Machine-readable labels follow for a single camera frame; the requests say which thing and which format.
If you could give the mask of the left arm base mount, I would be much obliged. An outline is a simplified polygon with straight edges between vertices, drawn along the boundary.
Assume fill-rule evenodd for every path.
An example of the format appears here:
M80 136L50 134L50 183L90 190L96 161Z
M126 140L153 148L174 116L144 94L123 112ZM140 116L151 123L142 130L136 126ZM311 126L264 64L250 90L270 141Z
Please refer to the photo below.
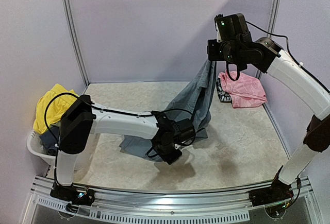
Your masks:
M50 196L73 205L91 206L95 201L95 191L88 187L61 186L57 183L53 184Z

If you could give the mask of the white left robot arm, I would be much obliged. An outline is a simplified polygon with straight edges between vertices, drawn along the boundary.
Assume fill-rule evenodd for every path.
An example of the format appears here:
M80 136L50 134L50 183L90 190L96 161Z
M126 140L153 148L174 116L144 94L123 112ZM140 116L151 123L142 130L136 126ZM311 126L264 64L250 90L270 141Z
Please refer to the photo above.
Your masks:
M129 112L94 104L89 95L76 98L60 120L58 152L54 177L56 191L65 200L73 200L73 172L78 156L92 134L116 134L149 140L158 156L168 164L182 154L178 146L194 141L196 131L191 119L169 119L165 111Z

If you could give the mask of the grey button-up shirt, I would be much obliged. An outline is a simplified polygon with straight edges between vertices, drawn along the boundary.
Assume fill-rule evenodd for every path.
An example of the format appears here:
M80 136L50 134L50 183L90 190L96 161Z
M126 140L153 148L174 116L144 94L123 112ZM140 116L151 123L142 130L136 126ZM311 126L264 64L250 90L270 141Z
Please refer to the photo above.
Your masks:
M179 92L165 108L169 119L180 121L189 118L196 131L195 141L208 138L206 127L211 121L209 111L216 87L217 63L205 61L197 75ZM119 145L122 152L153 162L163 159L152 149L152 142L136 136L125 136Z

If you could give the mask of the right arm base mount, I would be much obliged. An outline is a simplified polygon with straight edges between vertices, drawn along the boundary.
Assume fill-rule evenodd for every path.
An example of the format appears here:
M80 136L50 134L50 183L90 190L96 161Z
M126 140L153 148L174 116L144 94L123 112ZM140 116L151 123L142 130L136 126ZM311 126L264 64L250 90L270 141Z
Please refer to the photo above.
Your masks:
M301 179L299 177L296 179L296 186L298 193L296 197L294 197L291 185L286 185L278 179L274 179L269 187L249 191L249 200L253 206L259 206L290 199L288 203L285 203L282 206L282 209L286 209L294 204L299 197L302 186Z

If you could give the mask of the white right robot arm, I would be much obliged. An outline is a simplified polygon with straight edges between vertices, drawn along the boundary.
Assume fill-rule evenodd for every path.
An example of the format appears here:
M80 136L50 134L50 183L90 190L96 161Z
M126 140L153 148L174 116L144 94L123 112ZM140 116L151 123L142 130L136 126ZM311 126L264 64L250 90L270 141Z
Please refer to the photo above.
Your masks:
M267 189L269 200L278 201L286 194L286 185L296 179L316 154L329 147L329 90L294 59L288 48L283 49L266 37L253 41L249 22L243 14L218 14L214 25L217 37L208 40L208 60L235 65L237 71L234 75L225 71L231 81L237 82L240 72L251 64L285 85L313 112L303 144L278 171L274 184Z

